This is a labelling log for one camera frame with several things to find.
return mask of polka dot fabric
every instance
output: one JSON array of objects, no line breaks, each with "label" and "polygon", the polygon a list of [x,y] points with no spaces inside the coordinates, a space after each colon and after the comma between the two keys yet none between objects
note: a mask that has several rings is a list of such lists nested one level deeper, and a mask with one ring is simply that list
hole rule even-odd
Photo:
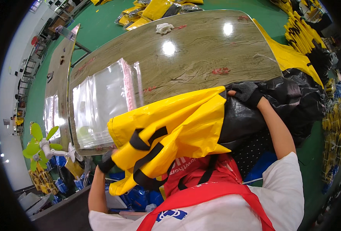
[{"label": "polka dot fabric", "polygon": [[273,150],[272,139],[268,129],[256,132],[229,154],[235,160],[242,179],[250,172],[261,155]]}]

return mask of window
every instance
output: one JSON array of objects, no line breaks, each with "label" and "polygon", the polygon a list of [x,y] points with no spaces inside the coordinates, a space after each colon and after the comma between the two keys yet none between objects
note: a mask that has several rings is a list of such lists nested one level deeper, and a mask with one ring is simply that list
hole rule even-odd
[{"label": "window", "polygon": [[32,12],[32,13],[35,13],[42,1],[43,0],[36,0],[36,1],[34,1],[33,4],[31,5],[29,11]]}]

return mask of green fan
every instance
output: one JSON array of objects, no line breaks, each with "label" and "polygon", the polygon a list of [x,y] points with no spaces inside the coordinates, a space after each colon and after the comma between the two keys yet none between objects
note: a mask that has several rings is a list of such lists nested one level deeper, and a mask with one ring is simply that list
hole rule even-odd
[{"label": "green fan", "polygon": [[[30,143],[27,145],[27,148],[23,150],[23,155],[25,158],[31,159],[31,170],[35,171],[37,169],[37,162],[39,165],[46,169],[47,168],[47,161],[45,153],[40,147],[40,142],[42,139],[45,139],[48,141],[55,132],[59,129],[59,126],[53,127],[49,132],[46,138],[43,138],[42,136],[42,130],[38,123],[33,123],[31,132],[33,135],[33,138],[31,139]],[[49,143],[49,146],[55,150],[62,150],[62,146],[55,143]]]},{"label": "green fan", "polygon": [[83,160],[83,157],[80,156],[75,147],[69,143],[68,152],[60,151],[62,150],[62,146],[56,143],[50,143],[48,140],[55,134],[55,132],[59,129],[59,126],[53,127],[47,134],[47,137],[44,138],[42,135],[42,130],[38,123],[33,123],[31,127],[32,136],[34,138],[31,139],[30,143],[27,145],[27,148],[23,150],[23,155],[25,158],[31,159],[31,170],[35,171],[37,169],[37,162],[39,165],[46,169],[49,159],[52,156],[69,156],[74,162],[76,159],[79,161]]}]

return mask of white wall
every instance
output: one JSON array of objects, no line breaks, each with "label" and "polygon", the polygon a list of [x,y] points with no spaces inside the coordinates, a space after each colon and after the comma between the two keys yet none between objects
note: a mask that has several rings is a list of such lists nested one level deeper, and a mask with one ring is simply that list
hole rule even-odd
[{"label": "white wall", "polygon": [[3,119],[9,119],[14,114],[16,106],[15,94],[18,92],[18,82],[22,73],[19,72],[21,61],[29,57],[33,46],[31,40],[38,35],[46,20],[54,16],[47,4],[41,3],[35,13],[28,12],[19,25],[7,51],[0,76],[0,149],[4,153],[5,170],[13,190],[19,190],[32,185],[23,157],[20,137],[12,136],[13,126],[7,129]]}]

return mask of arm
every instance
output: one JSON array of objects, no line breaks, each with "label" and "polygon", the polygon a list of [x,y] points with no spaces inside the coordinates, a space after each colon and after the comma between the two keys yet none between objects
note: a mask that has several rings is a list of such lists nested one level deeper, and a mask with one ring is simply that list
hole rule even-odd
[{"label": "arm", "polygon": [[105,174],[96,167],[94,180],[92,181],[90,193],[88,194],[88,210],[107,213],[105,196]]},{"label": "arm", "polygon": [[279,115],[274,111],[269,101],[265,97],[262,97],[257,108],[262,113],[269,132],[271,133],[277,159],[283,158],[290,152],[296,153],[293,137]]},{"label": "arm", "polygon": [[277,159],[281,159],[290,152],[296,153],[293,137],[279,115],[274,111],[269,101],[259,91],[253,82],[231,84],[228,95],[247,104],[251,108],[258,108],[271,133]]},{"label": "arm", "polygon": [[101,161],[96,166],[94,180],[92,181],[91,190],[88,194],[88,210],[107,213],[105,196],[105,174],[114,167],[114,162],[111,160],[111,154],[117,150],[109,150],[103,156]]}]

